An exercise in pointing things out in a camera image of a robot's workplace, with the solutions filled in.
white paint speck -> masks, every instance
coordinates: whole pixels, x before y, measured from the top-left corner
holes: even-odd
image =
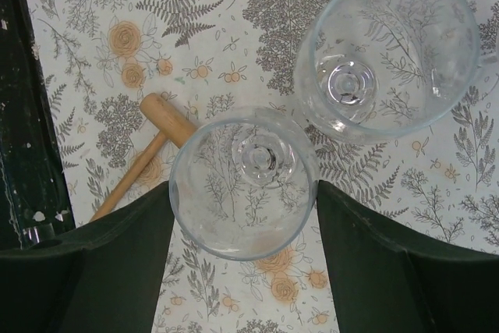
[[[37,222],[40,222],[40,221],[43,221],[45,219],[45,215],[43,212],[40,212],[38,211],[36,214],[34,214],[33,216],[33,220],[37,221]]]

tabletop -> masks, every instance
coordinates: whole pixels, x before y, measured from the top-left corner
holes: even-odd
[[[328,0],[27,0],[77,225],[87,223],[157,130],[138,104],[151,92],[197,125],[240,105],[297,115],[283,62],[298,25]],[[494,49],[499,0],[467,0],[484,53]],[[303,2],[292,23],[282,6]],[[264,51],[272,50],[269,56]],[[499,172],[494,120],[499,66],[443,119],[389,143],[355,146],[309,135],[323,179],[366,206],[448,243],[495,253]],[[167,143],[120,207],[168,179],[177,149]],[[359,175],[346,164],[369,164]],[[175,225],[153,332],[338,333],[315,211],[279,254],[248,263],[198,249]]]

orange flower print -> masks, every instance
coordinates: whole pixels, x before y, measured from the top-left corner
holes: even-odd
[[[452,179],[454,183],[458,181],[458,177],[461,175],[461,173],[458,173],[458,171],[455,170],[455,168],[452,166],[452,164],[447,168],[445,171],[445,177],[448,179]]]
[[[315,325],[319,324],[326,324],[327,323],[327,318],[329,317],[328,314],[317,314],[313,319],[312,323]]]
[[[160,76],[169,76],[170,74],[172,74],[173,65],[170,62],[169,58],[160,58],[157,61],[156,67]]]
[[[177,97],[177,94],[172,94],[171,91],[163,91],[161,93],[161,97],[166,101],[170,101],[171,99],[175,99]]]
[[[190,104],[190,101],[187,101],[187,105],[184,105],[184,109],[186,110],[186,117],[189,120],[191,116],[195,117],[196,119],[199,119],[200,117],[200,112],[197,109],[196,105]]]
[[[88,125],[88,122],[84,122],[83,119],[80,117],[78,119],[77,132],[78,133],[85,133],[87,131],[87,125]]]
[[[177,296],[174,292],[172,294],[173,297],[170,298],[170,303],[173,306],[181,306],[184,300],[186,300],[183,296]]]
[[[206,62],[204,62],[203,60],[199,60],[196,56],[194,59],[194,68],[184,68],[182,71],[186,72],[186,76],[189,76],[193,80],[202,78],[206,81],[206,77],[208,77],[210,72],[213,72],[213,69],[211,68],[212,62],[213,58],[209,58]]]
[[[136,61],[129,62],[130,60],[131,59],[127,60],[127,63],[122,68],[122,81],[125,86],[131,89],[138,89],[143,86],[143,83],[146,80],[144,68]]]
[[[241,73],[244,72],[247,67],[248,66],[242,66],[241,68],[235,70],[235,64],[234,62],[231,62],[231,70],[229,72],[220,73],[218,79],[223,78],[226,83],[237,83],[240,80],[246,81],[246,76]]]
[[[224,297],[221,300],[221,304],[223,304],[224,306],[226,306],[228,308],[229,313],[238,312],[239,305],[237,303],[239,303],[239,301],[235,300],[231,297],[231,294],[227,288],[225,288],[225,290],[227,290],[227,293],[224,293]]]
[[[123,58],[134,56],[140,48],[140,30],[129,21],[117,23],[109,30],[109,48]]]
[[[312,317],[308,320],[308,322],[312,321],[312,324],[314,325],[326,324],[328,318],[329,311],[319,311],[314,307]]]
[[[271,283],[272,295],[281,302],[292,302],[298,296],[296,284],[285,274],[276,275]]]
[[[310,285],[315,289],[324,289],[327,286],[327,277],[324,271],[319,272],[314,269],[310,273],[306,274]]]
[[[421,144],[418,140],[412,142],[412,149],[416,152],[416,157],[419,157],[419,153],[423,155],[425,154],[424,147],[428,144],[428,140],[430,140],[430,138],[427,136],[423,144]]]
[[[275,274],[285,272],[291,263],[292,257],[288,247],[274,255],[255,261],[257,268],[263,272],[273,272]]]
[[[132,163],[142,154],[141,152],[135,155],[132,159]],[[163,176],[164,163],[158,155],[155,155],[146,168],[137,177],[136,183],[140,186],[147,186],[149,188],[155,187],[161,177]]]

orange rose print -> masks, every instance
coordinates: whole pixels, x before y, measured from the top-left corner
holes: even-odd
[[[169,58],[160,58],[157,61],[157,70],[161,76],[168,76],[172,74],[173,65]]]
[[[284,272],[291,265],[291,254],[286,247],[279,253],[257,260],[255,265],[264,272]]]
[[[312,270],[309,274],[307,274],[307,278],[309,283],[315,289],[323,289],[327,286],[327,277],[324,274],[324,271],[318,272]]]
[[[140,30],[129,21],[122,21],[109,30],[109,48],[117,56],[129,58],[140,48]]]
[[[142,153],[138,153],[132,160],[135,161]],[[136,180],[141,186],[155,187],[163,176],[163,161],[159,156],[154,156]]]
[[[143,68],[139,64],[127,62],[122,69],[122,81],[125,86],[137,89],[146,80]]]
[[[271,283],[272,295],[281,302],[292,302],[298,296],[296,282],[285,277],[275,277]]]

floral tablecloth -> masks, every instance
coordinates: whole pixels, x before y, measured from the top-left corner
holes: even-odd
[[[157,132],[138,107],[150,92],[198,125],[239,105],[298,116],[290,41],[328,1],[28,0],[76,223]],[[492,51],[499,0],[468,3]],[[495,253],[499,67],[483,69],[451,113],[405,138],[361,147],[307,128],[323,178],[418,231]],[[120,206],[168,179],[176,151],[167,144]],[[252,263],[215,258],[176,226],[153,331],[338,332],[315,212],[291,246]]]

